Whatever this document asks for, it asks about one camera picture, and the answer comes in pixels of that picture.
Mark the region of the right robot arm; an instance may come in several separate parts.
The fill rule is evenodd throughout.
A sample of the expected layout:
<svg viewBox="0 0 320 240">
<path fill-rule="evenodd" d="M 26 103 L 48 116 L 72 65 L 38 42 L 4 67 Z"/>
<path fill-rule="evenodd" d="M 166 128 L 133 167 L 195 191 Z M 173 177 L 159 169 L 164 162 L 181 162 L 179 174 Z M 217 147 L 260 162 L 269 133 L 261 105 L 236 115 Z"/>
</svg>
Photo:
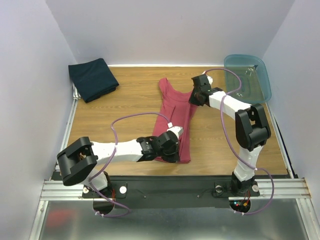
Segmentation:
<svg viewBox="0 0 320 240">
<path fill-rule="evenodd" d="M 207 105 L 220 110 L 222 125 L 225 124 L 224 114 L 235 121 L 239 153 L 233 147 L 230 148 L 237 158 L 237 165 L 231 175 L 230 191 L 234 195 L 242 195 L 254 185 L 258 157 L 271 137 L 264 107 L 261 104 L 251 105 L 239 101 L 218 87 L 212 88 L 212 81 L 205 73 L 193 77 L 192 81 L 190 104 Z"/>
</svg>

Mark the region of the maroon tank top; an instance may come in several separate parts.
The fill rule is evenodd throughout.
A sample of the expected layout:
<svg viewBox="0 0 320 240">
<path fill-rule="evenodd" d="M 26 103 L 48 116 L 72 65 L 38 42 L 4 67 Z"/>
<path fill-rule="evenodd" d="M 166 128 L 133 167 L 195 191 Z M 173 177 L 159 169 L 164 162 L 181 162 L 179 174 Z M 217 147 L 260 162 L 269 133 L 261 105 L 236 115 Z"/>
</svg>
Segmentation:
<svg viewBox="0 0 320 240">
<path fill-rule="evenodd" d="M 174 126 L 183 128 L 183 134 L 179 137 L 179 163 L 187 164 L 191 161 L 190 124 L 197 110 L 196 105 L 189 103 L 192 92 L 175 90 L 167 78 L 160 79 L 158 86 L 162 93 L 160 113 Z"/>
</svg>

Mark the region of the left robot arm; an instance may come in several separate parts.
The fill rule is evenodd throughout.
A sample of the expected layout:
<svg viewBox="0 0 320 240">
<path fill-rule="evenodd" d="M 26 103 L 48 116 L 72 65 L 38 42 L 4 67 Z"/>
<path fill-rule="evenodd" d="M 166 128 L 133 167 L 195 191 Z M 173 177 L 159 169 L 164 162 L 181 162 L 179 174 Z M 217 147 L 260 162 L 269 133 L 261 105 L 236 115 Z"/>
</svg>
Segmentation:
<svg viewBox="0 0 320 240">
<path fill-rule="evenodd" d="M 96 166 L 111 162 L 147 162 L 161 158 L 167 163 L 179 161 L 179 137 L 183 128 L 173 126 L 160 136 L 139 137 L 119 143 L 102 143 L 81 137 L 57 155 L 64 186 L 84 185 L 100 197 L 114 195 L 114 186 L 105 171 Z"/>
</svg>

